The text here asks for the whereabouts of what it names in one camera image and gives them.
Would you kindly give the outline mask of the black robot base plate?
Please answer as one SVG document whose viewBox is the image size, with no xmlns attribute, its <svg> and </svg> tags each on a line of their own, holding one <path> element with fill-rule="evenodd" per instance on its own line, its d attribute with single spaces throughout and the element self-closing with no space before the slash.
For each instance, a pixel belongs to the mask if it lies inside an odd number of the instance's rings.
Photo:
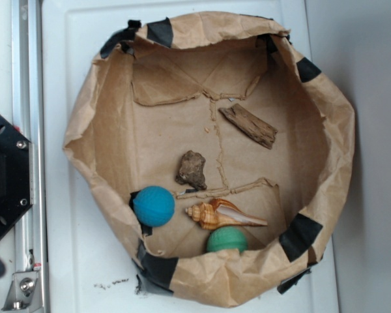
<svg viewBox="0 0 391 313">
<path fill-rule="evenodd" d="M 0 240 L 31 203 L 30 141 L 0 115 Z"/>
</svg>

